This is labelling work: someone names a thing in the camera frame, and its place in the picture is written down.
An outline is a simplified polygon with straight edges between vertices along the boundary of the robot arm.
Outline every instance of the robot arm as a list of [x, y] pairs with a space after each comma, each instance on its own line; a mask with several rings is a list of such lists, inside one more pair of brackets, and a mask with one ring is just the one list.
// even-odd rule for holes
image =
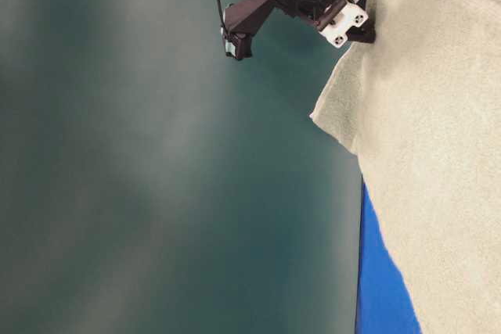
[[336, 48], [347, 41], [373, 43], [374, 23], [365, 7], [366, 0], [244, 0], [225, 10], [225, 52], [237, 60], [252, 56], [252, 37], [274, 8], [300, 17]]

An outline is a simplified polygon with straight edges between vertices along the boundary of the beige towel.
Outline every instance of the beige towel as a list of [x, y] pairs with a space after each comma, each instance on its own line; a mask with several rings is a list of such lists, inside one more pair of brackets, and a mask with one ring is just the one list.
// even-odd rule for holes
[[369, 12], [312, 119], [359, 157], [423, 332], [499, 334], [501, 0]]

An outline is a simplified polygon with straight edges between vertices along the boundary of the towel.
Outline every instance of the towel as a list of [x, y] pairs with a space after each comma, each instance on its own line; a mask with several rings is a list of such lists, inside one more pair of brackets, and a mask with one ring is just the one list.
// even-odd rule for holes
[[368, 10], [311, 117], [358, 156], [422, 331], [501, 333], [501, 0]]

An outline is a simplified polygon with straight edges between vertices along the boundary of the fabric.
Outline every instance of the fabric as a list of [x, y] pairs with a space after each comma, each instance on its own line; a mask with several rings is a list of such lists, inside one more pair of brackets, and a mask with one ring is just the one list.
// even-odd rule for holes
[[501, 332], [501, 0], [369, 0], [312, 119], [356, 154], [425, 333]]

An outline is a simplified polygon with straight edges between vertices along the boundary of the blue mat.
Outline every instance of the blue mat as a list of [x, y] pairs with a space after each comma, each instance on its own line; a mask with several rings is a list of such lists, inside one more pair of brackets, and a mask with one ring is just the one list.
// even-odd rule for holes
[[390, 258], [369, 192], [363, 187], [360, 219], [357, 334], [414, 334], [420, 325], [402, 275]]

